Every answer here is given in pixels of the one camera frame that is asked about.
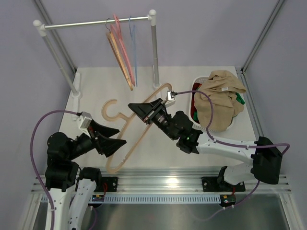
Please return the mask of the beige wooden hanger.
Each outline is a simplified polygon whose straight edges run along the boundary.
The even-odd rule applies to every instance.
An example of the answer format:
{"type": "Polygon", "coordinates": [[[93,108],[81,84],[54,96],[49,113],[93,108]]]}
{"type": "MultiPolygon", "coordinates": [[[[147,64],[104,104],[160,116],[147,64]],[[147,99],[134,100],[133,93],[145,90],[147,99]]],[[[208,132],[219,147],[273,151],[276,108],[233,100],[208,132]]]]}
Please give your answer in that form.
{"type": "MultiPolygon", "coordinates": [[[[151,93],[146,99],[144,99],[143,103],[148,103],[151,99],[153,99],[155,96],[157,96],[158,93],[161,93],[162,90],[165,89],[165,88],[167,88],[169,91],[171,91],[173,89],[173,87],[170,83],[164,83],[161,86],[159,86],[153,93],[151,93]]],[[[118,112],[115,116],[109,116],[107,114],[107,109],[109,108],[109,106],[116,104],[116,103],[117,103],[117,99],[111,99],[111,100],[108,100],[107,102],[105,102],[105,104],[102,106],[102,109],[101,109],[101,115],[106,121],[109,121],[109,122],[115,122],[119,119],[122,119],[122,120],[125,121],[123,128],[120,130],[120,132],[117,136],[117,139],[121,139],[123,137],[123,135],[125,134],[125,132],[127,131],[128,127],[131,125],[131,123],[134,120],[136,114],[132,113],[130,116],[126,116],[123,113],[118,112]]],[[[145,128],[145,130],[142,132],[142,135],[140,136],[140,138],[130,148],[130,150],[128,151],[128,153],[125,155],[124,159],[122,160],[122,162],[118,166],[111,167],[113,156],[107,158],[105,168],[106,168],[106,171],[109,174],[116,174],[124,166],[126,161],[130,158],[130,156],[133,154],[135,149],[141,143],[142,139],[145,137],[145,135],[147,134],[147,132],[151,128],[151,126],[152,125],[148,125],[145,128]]]]}

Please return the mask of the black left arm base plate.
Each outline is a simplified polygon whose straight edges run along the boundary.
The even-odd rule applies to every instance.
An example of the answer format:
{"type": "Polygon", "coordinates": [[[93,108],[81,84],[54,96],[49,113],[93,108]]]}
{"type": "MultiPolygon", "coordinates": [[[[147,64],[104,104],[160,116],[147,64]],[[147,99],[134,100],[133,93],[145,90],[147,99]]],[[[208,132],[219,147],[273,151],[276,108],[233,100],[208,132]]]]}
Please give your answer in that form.
{"type": "Polygon", "coordinates": [[[118,177],[115,176],[107,176],[102,177],[98,180],[98,184],[96,185],[95,192],[117,192],[118,187],[118,177]]]}

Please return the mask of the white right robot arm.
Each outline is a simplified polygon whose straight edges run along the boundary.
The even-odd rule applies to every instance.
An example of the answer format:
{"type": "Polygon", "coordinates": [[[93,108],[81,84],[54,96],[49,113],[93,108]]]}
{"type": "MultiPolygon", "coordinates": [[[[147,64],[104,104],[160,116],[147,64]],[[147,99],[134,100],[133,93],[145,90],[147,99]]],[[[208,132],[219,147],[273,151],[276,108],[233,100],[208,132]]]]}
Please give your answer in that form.
{"type": "Polygon", "coordinates": [[[165,103],[157,99],[150,103],[130,103],[129,109],[146,124],[155,124],[176,146],[190,154],[215,154],[241,163],[220,169],[217,185],[228,190],[233,185],[257,179],[266,184],[279,182],[282,153],[270,139],[259,137],[257,141],[217,140],[208,133],[194,129],[192,121],[183,111],[174,116],[167,113],[165,103]]]}

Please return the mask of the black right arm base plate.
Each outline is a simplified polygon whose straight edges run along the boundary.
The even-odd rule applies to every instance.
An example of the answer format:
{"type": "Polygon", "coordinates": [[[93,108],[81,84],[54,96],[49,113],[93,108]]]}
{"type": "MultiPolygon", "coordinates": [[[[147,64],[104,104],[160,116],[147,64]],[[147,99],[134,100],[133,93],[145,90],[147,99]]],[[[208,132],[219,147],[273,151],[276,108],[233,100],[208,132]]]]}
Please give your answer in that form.
{"type": "Polygon", "coordinates": [[[245,192],[244,182],[240,182],[236,185],[231,185],[218,176],[204,176],[201,178],[201,184],[204,192],[245,192]]]}

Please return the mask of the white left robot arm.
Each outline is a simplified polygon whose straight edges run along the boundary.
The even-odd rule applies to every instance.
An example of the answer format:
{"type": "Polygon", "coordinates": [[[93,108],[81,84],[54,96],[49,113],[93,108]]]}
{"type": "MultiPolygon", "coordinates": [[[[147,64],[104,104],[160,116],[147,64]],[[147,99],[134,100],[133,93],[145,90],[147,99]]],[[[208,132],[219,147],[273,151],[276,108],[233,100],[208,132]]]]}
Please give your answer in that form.
{"type": "Polygon", "coordinates": [[[79,118],[77,124],[82,133],[75,139],[57,132],[47,140],[45,178],[50,213],[46,226],[54,230],[79,230],[88,204],[94,201],[93,194],[99,192],[98,201],[104,201],[107,192],[117,191],[117,177],[103,177],[99,168],[80,169],[74,160],[91,150],[111,157],[127,142],[113,138],[118,129],[91,118],[79,118]]]}

